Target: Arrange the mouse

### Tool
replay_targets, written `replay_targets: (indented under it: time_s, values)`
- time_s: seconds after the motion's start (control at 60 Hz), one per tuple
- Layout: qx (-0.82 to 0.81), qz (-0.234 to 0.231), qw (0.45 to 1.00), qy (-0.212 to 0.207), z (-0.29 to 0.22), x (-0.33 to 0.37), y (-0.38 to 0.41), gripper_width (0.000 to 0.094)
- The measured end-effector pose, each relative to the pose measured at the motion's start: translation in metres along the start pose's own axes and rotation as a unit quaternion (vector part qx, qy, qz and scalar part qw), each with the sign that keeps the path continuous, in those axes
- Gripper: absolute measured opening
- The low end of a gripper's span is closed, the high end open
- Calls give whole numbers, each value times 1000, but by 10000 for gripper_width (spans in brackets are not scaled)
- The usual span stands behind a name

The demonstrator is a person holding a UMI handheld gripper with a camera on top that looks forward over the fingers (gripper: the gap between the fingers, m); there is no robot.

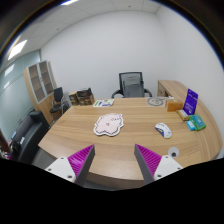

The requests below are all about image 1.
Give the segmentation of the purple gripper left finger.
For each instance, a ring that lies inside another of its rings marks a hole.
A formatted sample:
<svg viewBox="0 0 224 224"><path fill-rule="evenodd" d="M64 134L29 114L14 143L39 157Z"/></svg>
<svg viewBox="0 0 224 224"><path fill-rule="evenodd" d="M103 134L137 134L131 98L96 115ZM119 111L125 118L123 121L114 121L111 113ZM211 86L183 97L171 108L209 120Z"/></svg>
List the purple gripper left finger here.
<svg viewBox="0 0 224 224"><path fill-rule="evenodd" d="M94 156L95 147L90 145L69 157L59 157L46 168L46 171L76 185L83 186Z"/></svg>

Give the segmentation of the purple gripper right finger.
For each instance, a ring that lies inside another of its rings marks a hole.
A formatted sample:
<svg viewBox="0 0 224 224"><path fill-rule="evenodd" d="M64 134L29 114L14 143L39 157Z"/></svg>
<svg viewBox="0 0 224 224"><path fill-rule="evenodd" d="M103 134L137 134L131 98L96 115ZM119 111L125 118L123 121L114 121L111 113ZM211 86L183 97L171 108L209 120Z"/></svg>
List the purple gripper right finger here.
<svg viewBox="0 0 224 224"><path fill-rule="evenodd" d="M182 166L171 156L161 156L139 144L135 145L134 155L145 184L152 183L182 169Z"/></svg>

